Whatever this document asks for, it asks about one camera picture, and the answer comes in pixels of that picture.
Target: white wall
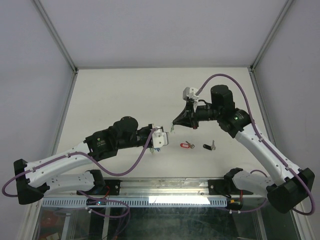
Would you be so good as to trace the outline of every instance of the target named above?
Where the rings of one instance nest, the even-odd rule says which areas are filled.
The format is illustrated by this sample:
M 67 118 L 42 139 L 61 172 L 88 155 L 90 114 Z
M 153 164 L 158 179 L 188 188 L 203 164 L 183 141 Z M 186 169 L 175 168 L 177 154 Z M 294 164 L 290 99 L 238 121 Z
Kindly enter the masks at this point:
M 0 7 L 0 185 L 13 162 L 48 156 L 72 71 L 30 0 Z M 8 192 L 15 193 L 15 183 Z M 16 238 L 25 207 L 0 194 L 1 239 Z
M 276 144 L 315 173 L 320 207 L 320 1 L 296 1 L 256 70 Z M 320 211 L 309 217 L 320 236 Z

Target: glass panel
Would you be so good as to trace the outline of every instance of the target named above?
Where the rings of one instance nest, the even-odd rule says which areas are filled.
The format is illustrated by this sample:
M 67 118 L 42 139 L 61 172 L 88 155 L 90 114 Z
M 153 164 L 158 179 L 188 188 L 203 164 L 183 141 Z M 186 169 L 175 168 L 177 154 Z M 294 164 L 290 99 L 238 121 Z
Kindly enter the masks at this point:
M 261 198 L 244 199 L 244 209 Z M 95 207 L 119 216 L 126 208 Z M 42 207 L 34 240 L 299 240 L 290 213 L 267 204 L 260 212 L 214 207 L 132 207 L 124 218 L 105 218 L 81 208 Z

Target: white table surface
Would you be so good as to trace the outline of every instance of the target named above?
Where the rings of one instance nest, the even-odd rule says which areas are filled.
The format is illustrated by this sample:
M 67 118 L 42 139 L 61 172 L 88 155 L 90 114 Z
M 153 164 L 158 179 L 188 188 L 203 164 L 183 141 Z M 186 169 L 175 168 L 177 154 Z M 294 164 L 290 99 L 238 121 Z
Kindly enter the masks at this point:
M 243 87 L 256 123 L 266 134 L 255 91 L 247 68 L 136 68 L 80 70 L 63 126 L 57 153 L 83 141 L 96 131 L 107 129 L 124 116 L 131 116 L 139 128 L 148 124 L 163 126 L 170 132 L 171 122 L 184 109 L 185 87 L 200 88 L 213 74 L 224 73 L 235 78 Z M 233 93 L 236 107 L 247 110 L 237 86 L 229 79 L 216 77 L 204 88 L 200 99 L 211 102 L 210 88 L 225 84 Z M 215 140 L 216 150 L 209 151 L 203 144 Z M 181 148 L 188 141 L 193 149 Z M 116 157 L 100 163 L 111 172 L 122 173 L 137 160 L 142 147 L 120 149 Z M 152 155 L 145 152 L 139 165 L 125 177 L 185 178 L 222 177 L 230 169 L 265 171 L 256 158 L 215 121 L 200 122 L 199 128 L 175 126 L 169 135 L 169 145 Z M 68 173 L 83 173 L 98 169 L 93 163 L 75 168 Z

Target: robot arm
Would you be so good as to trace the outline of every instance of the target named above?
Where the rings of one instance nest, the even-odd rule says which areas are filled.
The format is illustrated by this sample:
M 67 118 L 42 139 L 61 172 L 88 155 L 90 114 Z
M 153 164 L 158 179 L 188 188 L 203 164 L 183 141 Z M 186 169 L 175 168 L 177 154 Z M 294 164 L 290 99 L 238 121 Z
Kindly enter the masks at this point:
M 39 161 L 26 162 L 23 159 L 15 161 L 16 176 L 27 172 L 16 179 L 19 203 L 30 204 L 49 193 L 101 190 L 105 182 L 100 170 L 82 174 L 61 174 L 92 163 L 88 156 L 99 162 L 116 156 L 119 149 L 144 146 L 154 128 L 149 124 L 138 130 L 137 120 L 126 116 L 113 126 L 86 137 L 83 142 L 65 152 Z M 147 147 L 161 148 L 167 144 L 168 133 L 164 132 L 162 127 L 156 127 Z
M 201 121 L 217 121 L 220 128 L 244 145 L 270 175 L 264 177 L 234 168 L 224 176 L 225 185 L 214 186 L 215 188 L 220 188 L 220 192 L 226 195 L 230 194 L 232 188 L 259 194 L 268 198 L 271 205 L 281 213 L 288 212 L 308 196 L 293 173 L 298 175 L 310 190 L 315 178 L 314 173 L 309 168 L 300 169 L 264 138 L 250 115 L 235 108 L 233 94 L 226 85 L 211 88 L 211 103 L 199 100 L 197 92 L 198 89 L 190 87 L 183 91 L 186 106 L 172 123 L 197 129 Z M 275 153 L 285 160 L 287 167 Z

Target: red key tag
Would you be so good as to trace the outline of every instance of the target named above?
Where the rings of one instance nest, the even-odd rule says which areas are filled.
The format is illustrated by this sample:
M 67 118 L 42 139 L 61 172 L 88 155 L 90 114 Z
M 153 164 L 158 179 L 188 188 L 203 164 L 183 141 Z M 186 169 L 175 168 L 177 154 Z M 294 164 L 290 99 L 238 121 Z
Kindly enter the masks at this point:
M 190 145 L 187 143 L 180 143 L 180 147 L 185 148 L 185 149 L 189 149 Z

